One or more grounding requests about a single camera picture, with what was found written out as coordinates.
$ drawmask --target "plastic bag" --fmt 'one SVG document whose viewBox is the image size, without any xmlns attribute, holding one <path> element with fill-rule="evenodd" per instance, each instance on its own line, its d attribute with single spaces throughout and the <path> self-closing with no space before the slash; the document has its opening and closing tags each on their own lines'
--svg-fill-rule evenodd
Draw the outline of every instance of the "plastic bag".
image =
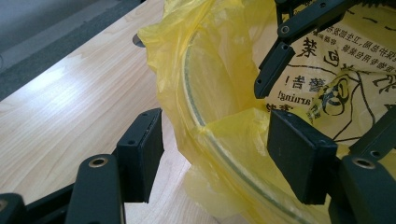
<svg viewBox="0 0 396 224">
<path fill-rule="evenodd" d="M 361 7 L 351 9 L 358 15 L 365 10 Z M 384 7 L 378 10 L 388 12 L 388 16 L 381 14 L 384 21 L 389 22 L 388 27 L 396 24 L 387 21 L 394 15 L 393 10 Z M 362 48 L 360 44 L 366 43 L 363 41 L 372 42 L 368 50 L 381 43 L 388 52 L 396 52 L 388 36 L 384 38 L 364 29 L 352 29 L 360 25 L 351 24 L 353 21 L 346 15 L 341 28 L 334 26 L 332 31 L 310 34 L 297 41 L 293 45 L 297 57 L 265 100 L 255 99 L 253 83 L 258 75 L 258 64 L 276 39 L 273 1 L 168 0 L 163 20 L 139 31 L 147 47 L 148 65 L 157 74 L 158 99 L 174 126 L 178 149 L 191 163 L 184 182 L 186 191 L 206 211 L 216 217 L 242 214 L 252 223 L 330 222 L 328 205 L 301 204 L 269 157 L 265 147 L 268 109 L 293 107 L 301 117 L 326 132 L 333 130 L 332 124 L 320 123 L 325 116 L 318 117 L 318 112 L 326 114 L 324 111 L 327 111 L 318 103 L 325 87 L 340 86 L 337 80 L 345 73 L 360 70 L 370 71 L 371 75 L 375 73 L 378 79 L 396 77 L 393 61 L 396 57 L 386 60 L 388 71 L 384 74 L 381 69 L 373 69 L 365 63 L 352 63 L 347 55 L 356 57 L 358 52 L 349 53 L 352 48 Z M 342 32 L 350 34 L 349 40 L 339 35 Z M 347 44 L 344 40 L 351 43 L 342 53 Z M 366 51 L 361 60 L 369 55 Z M 378 55 L 376 66 L 385 63 L 379 59 L 387 59 L 380 57 Z M 353 74 L 349 75 L 349 80 L 353 79 Z M 314 91 L 309 85 L 311 80 L 318 84 Z M 383 102 L 395 104 L 396 99 L 390 96 Z M 376 118 L 385 110 L 378 111 L 375 111 Z M 358 127 L 366 123 L 359 115 L 354 121 Z M 366 126 L 359 132 L 364 133 L 369 125 Z M 387 160 L 394 161 L 393 158 L 387 157 Z"/>
</svg>

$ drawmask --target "wooden table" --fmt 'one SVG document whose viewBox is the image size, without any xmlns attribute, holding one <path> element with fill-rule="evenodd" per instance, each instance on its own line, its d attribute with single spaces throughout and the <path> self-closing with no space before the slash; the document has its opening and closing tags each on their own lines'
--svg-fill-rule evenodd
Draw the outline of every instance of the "wooden table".
<svg viewBox="0 0 396 224">
<path fill-rule="evenodd" d="M 162 14 L 163 1 L 148 0 L 0 103 L 0 193 L 31 203 L 73 183 L 82 161 L 111 153 L 138 114 L 159 107 L 146 51 L 132 39 Z M 163 141 L 150 203 L 126 204 L 127 222 L 219 223 L 182 188 L 190 164 L 166 116 Z"/>
</svg>

